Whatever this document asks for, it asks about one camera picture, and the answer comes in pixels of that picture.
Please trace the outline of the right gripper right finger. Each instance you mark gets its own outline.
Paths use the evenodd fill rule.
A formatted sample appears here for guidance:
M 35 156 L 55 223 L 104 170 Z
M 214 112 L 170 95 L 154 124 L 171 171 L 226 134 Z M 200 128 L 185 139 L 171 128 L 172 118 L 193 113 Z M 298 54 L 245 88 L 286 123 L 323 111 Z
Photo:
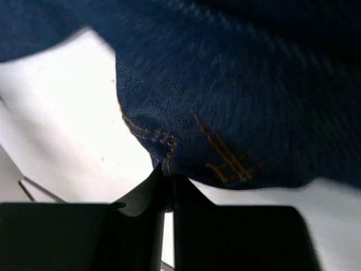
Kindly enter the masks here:
M 218 206 L 173 179 L 176 270 L 321 270 L 306 223 L 290 206 Z

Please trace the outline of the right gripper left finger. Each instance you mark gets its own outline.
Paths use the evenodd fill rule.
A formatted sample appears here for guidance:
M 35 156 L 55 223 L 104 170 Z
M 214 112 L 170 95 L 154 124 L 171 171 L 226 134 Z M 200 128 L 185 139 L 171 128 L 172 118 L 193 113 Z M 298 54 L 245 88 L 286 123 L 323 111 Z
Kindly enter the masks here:
M 111 204 L 2 203 L 2 270 L 160 270 L 164 175 Z

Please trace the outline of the dark blue denim trousers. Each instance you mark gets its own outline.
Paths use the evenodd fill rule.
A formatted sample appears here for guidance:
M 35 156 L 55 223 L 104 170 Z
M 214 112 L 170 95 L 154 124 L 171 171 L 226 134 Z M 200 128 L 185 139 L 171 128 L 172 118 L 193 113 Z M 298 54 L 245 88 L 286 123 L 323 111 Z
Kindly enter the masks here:
M 153 159 L 220 203 L 360 215 L 359 1 L 2 1 L 1 102 L 66 199 Z

